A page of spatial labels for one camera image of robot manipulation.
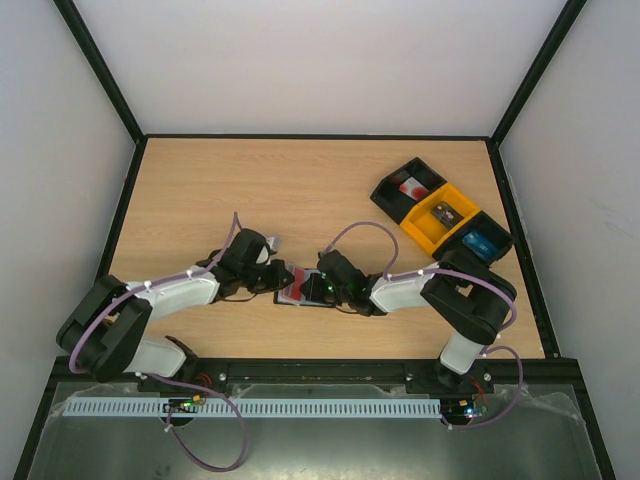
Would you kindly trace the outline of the black card holder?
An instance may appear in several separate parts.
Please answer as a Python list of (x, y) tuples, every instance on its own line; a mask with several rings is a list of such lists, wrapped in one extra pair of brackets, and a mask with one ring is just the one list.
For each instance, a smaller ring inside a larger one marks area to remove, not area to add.
[(336, 306), (332, 287), (325, 282), (317, 269), (303, 268), (286, 263), (286, 270), (294, 281), (273, 295), (273, 303), (288, 306), (334, 308)]

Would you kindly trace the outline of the red dotted white card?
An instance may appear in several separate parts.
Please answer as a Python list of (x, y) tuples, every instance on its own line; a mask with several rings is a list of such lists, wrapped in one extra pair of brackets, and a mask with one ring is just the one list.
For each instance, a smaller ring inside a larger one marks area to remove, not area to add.
[(305, 300), (300, 292), (300, 286), (305, 282), (310, 273), (308, 269), (293, 266), (291, 273), (294, 276), (292, 284), (277, 293), (276, 301), (282, 304), (301, 305)]

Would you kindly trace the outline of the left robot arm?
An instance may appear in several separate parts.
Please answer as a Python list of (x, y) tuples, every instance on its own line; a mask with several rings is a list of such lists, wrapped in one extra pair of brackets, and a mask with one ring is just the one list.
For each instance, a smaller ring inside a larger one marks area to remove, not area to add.
[(244, 289), (253, 295), (277, 292), (294, 277), (277, 258), (278, 237), (243, 228), (223, 249), (169, 277), (125, 283), (99, 278), (56, 335), (74, 373), (101, 383), (121, 374), (172, 378), (195, 357), (181, 341), (153, 337), (148, 325), (180, 311), (224, 302)]

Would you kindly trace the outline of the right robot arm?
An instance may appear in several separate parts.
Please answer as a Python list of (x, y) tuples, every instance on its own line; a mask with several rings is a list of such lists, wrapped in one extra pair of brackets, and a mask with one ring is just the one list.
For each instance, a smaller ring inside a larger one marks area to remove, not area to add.
[(331, 251), (319, 258), (300, 292), (313, 303), (346, 305), (366, 317), (431, 308), (453, 328), (434, 367), (438, 384), (450, 392), (470, 381), (476, 358), (517, 319), (515, 288), (462, 251), (449, 251), (438, 262), (395, 275), (366, 275)]

